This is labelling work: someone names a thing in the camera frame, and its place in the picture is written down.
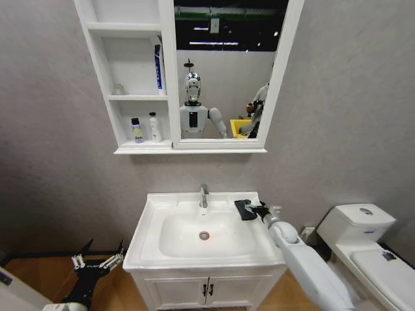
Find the toilet lid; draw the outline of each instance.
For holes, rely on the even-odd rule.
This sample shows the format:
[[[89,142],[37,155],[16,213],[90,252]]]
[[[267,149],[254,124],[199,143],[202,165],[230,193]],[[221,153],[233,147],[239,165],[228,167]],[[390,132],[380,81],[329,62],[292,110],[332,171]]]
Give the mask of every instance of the toilet lid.
[[[356,251],[352,261],[391,303],[415,311],[415,270],[385,249]]]

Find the white bottle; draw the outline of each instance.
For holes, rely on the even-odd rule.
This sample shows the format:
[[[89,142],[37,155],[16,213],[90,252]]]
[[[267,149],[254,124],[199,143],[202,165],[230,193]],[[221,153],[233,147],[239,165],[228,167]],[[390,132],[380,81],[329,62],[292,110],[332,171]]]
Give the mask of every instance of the white bottle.
[[[156,118],[155,112],[150,112],[150,127],[151,127],[151,138],[153,143],[159,143],[161,141],[160,125]]]

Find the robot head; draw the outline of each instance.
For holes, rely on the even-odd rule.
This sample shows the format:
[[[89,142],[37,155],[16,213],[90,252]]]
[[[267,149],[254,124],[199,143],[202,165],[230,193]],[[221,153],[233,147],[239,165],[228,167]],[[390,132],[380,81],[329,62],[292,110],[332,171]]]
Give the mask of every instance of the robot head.
[[[189,73],[185,79],[185,88],[189,102],[197,102],[200,96],[200,77],[197,73]]]

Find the sink basin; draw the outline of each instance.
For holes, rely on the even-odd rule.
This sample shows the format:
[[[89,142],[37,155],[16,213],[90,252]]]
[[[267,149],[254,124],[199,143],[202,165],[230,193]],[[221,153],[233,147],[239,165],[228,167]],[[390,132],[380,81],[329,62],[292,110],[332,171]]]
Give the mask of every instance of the sink basin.
[[[161,227],[160,250],[172,257],[240,256],[254,249],[253,236],[235,213],[170,215]]]
[[[284,264],[260,218],[242,221],[235,200],[259,205],[256,192],[149,194],[123,268],[271,266]]]

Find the mirror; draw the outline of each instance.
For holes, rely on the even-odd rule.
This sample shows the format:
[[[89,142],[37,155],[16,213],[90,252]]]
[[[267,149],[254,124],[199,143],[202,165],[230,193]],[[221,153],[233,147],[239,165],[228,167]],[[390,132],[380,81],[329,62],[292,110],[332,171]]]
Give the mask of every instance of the mirror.
[[[257,137],[287,5],[174,0],[182,139]]]

